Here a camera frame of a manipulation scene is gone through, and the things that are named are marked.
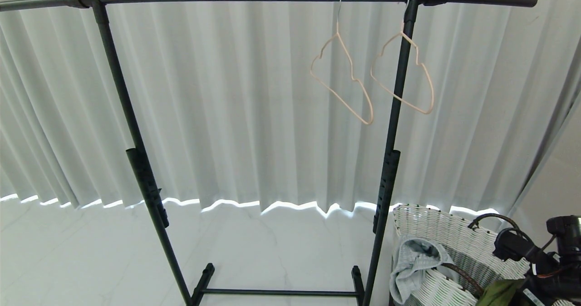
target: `curtain fold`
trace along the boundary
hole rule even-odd
[[[392,99],[369,76],[404,4],[343,3],[341,35],[375,111],[361,124],[309,75],[337,3],[191,2],[107,7],[162,197],[375,202]],[[401,108],[393,202],[508,211],[577,97],[579,0],[535,8],[420,6],[414,41],[436,104]],[[0,192],[61,204],[141,200],[133,147],[90,10],[0,13]],[[399,41],[375,68],[393,85]],[[317,76],[366,117],[334,42]],[[429,103],[410,62],[404,97]]]

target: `white marble floor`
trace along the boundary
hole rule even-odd
[[[209,287],[352,290],[351,268],[367,277],[374,211],[168,202],[168,233],[192,291],[208,262]],[[0,202],[2,306],[178,306],[181,296],[144,205]],[[391,235],[384,241],[372,305],[386,305]],[[205,306],[355,306],[354,298],[206,296]]]

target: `wicker basket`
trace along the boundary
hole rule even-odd
[[[478,227],[469,229],[470,222],[462,217],[419,205],[400,205],[394,209],[394,222],[398,236],[407,233],[442,244],[454,263],[481,287],[496,280],[521,279],[529,269],[525,259],[502,262],[493,256],[497,234]],[[475,305],[475,292],[462,277],[458,284],[430,269],[421,289],[412,293],[406,305]],[[571,303],[559,301],[555,305]]]

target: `green cloth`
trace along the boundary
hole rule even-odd
[[[484,290],[484,294],[476,306],[508,306],[517,289],[525,279],[498,280],[490,283]],[[529,302],[523,298],[517,303],[519,306],[529,306]]]

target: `wire hanger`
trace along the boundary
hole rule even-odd
[[[353,76],[353,60],[351,60],[351,55],[349,55],[349,51],[347,51],[347,47],[345,47],[345,43],[343,43],[343,39],[341,39],[341,35],[339,34],[339,14],[341,12],[341,2],[342,2],[342,0],[339,0],[339,8],[337,10],[337,21],[335,24],[335,34],[332,35],[332,37],[330,37],[330,39],[325,43],[325,45],[323,45],[323,48],[321,48],[321,53],[316,55],[315,58],[313,59],[313,62],[311,63],[311,71],[310,72],[311,72],[311,76],[313,76],[313,78],[315,78],[321,85],[323,85],[330,92],[332,92],[333,95],[335,95],[341,101],[341,103],[343,103],[343,105],[345,105],[349,109],[349,111],[351,111],[351,113],[353,113],[355,116],[357,116],[357,118],[361,122],[369,125],[373,122],[373,105],[371,104],[371,99],[369,99],[369,95],[367,94],[367,89],[365,89],[361,80],[359,80]],[[317,59],[321,59],[323,57],[323,51],[325,50],[327,45],[329,45],[329,43],[331,41],[333,41],[333,39],[339,39],[339,42],[341,43],[341,47],[343,48],[343,51],[345,52],[345,54],[347,55],[347,58],[349,59],[349,64],[351,66],[351,81],[357,81],[357,83],[359,83],[359,86],[361,86],[361,90],[363,90],[363,95],[365,95],[365,98],[367,99],[367,104],[369,105],[369,113],[370,113],[369,121],[363,120],[363,118],[359,114],[357,114],[357,112],[355,112],[355,110],[353,110],[353,108],[350,107],[349,104],[347,104],[347,102],[345,102],[345,100],[342,99],[339,96],[339,94],[337,94],[336,91],[334,91],[328,85],[323,83],[323,81],[313,73],[313,66],[315,65],[315,61]]]
[[[409,0],[407,0],[407,2],[405,3],[405,11],[407,11],[407,8],[409,6]],[[411,40],[410,37],[408,37],[408,35],[406,35],[403,32],[403,26],[404,26],[404,22],[401,21],[401,29],[398,33],[396,33],[394,35],[394,37],[390,38],[385,44],[384,46],[381,48],[381,53],[379,53],[375,59],[373,60],[373,63],[371,64],[371,78],[373,78],[373,80],[375,80],[375,82],[377,82],[383,89],[385,89],[388,93],[390,93],[395,99],[398,99],[399,101],[401,101],[402,103],[404,103],[405,105],[408,105],[409,107],[415,109],[418,112],[421,112],[423,114],[430,114],[434,108],[434,86],[432,84],[432,79],[430,78],[430,74],[428,73],[428,69],[426,68],[425,64],[423,64],[423,62],[419,62],[419,47],[414,43],[414,41]],[[412,105],[411,103],[405,101],[404,99],[402,99],[401,97],[399,97],[398,95],[395,95],[395,93],[389,89],[387,89],[379,80],[377,80],[377,78],[375,78],[375,76],[373,75],[373,68],[375,66],[375,62],[377,61],[377,59],[379,59],[381,56],[384,55],[384,51],[385,51],[385,47],[391,43],[394,39],[398,38],[398,37],[403,37],[403,39],[405,39],[406,41],[408,41],[414,48],[415,48],[415,65],[416,66],[421,66],[423,68],[423,72],[426,75],[426,78],[428,79],[428,84],[430,85],[430,92],[432,93],[432,99],[430,102],[430,107],[428,108],[428,110],[423,110],[419,107],[416,107],[415,105]]]

